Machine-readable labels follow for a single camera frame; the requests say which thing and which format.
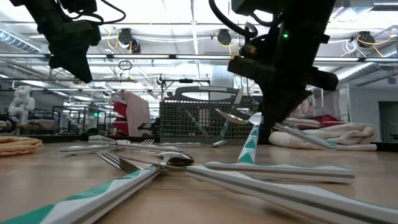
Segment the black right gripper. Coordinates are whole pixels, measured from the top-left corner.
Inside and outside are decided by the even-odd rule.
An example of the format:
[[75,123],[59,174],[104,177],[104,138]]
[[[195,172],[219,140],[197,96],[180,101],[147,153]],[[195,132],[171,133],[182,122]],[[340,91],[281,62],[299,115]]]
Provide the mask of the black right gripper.
[[313,66],[313,57],[296,57],[277,46],[276,36],[261,35],[245,42],[228,63],[230,72],[254,80],[262,91],[260,142],[269,142],[274,125],[282,124],[311,95],[305,85],[328,91],[338,85],[334,73]]

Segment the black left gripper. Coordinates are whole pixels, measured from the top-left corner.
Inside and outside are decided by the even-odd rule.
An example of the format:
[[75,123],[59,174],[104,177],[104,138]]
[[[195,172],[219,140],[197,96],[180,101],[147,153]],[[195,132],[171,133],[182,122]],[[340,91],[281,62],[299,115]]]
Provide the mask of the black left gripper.
[[101,40],[99,22],[74,19],[64,11],[79,16],[93,16],[97,11],[95,0],[11,0],[15,7],[24,6],[37,24],[37,31],[49,43],[52,54],[50,68],[63,68],[74,77],[92,81],[86,53],[89,46]]

